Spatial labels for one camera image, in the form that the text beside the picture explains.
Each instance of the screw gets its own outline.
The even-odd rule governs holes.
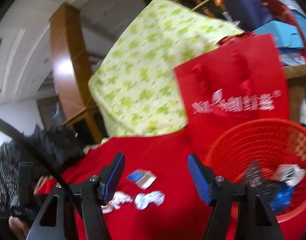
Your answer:
[[[215,177],[215,180],[216,180],[217,182],[222,182],[222,181],[224,181],[224,177],[221,176],[221,175],[217,175],[217,176]]]
[[[99,178],[98,175],[92,175],[92,176],[89,177],[89,180],[90,181],[97,181],[98,178]]]
[[[250,181],[249,184],[251,187],[256,187],[258,185],[254,180]]]

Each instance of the red cloth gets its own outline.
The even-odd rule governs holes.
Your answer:
[[[187,167],[192,152],[187,129],[156,137],[111,138],[63,173],[69,183],[80,183],[98,174],[118,151],[125,154],[125,170],[117,190],[133,199],[138,193],[160,190],[165,201],[160,206],[150,204],[138,210],[134,203],[125,203],[119,210],[104,214],[113,240],[188,240],[201,239],[209,218],[210,208],[199,198]],[[149,170],[157,176],[154,183],[142,190],[126,179],[136,169]],[[39,193],[48,193],[56,184],[51,180]],[[80,240],[86,240],[83,221],[77,217]]]

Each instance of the blue gripper pad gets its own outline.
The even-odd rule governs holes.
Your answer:
[[[125,155],[118,152],[110,165],[104,166],[100,173],[100,186],[97,190],[99,199],[107,204],[113,199],[117,184],[120,181],[123,170],[125,167]]]
[[[218,189],[214,183],[215,175],[212,169],[204,166],[196,154],[189,155],[188,168],[200,199],[206,205],[212,206],[218,195]]]

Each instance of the red fabric bag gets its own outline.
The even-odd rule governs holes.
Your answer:
[[[289,119],[287,82],[269,34],[230,39],[174,69],[194,150],[257,118]]]

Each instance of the green patterned fabric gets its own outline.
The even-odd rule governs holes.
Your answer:
[[[89,80],[108,135],[157,135],[183,128],[187,118],[172,69],[239,33],[229,22],[171,0],[153,0]]]

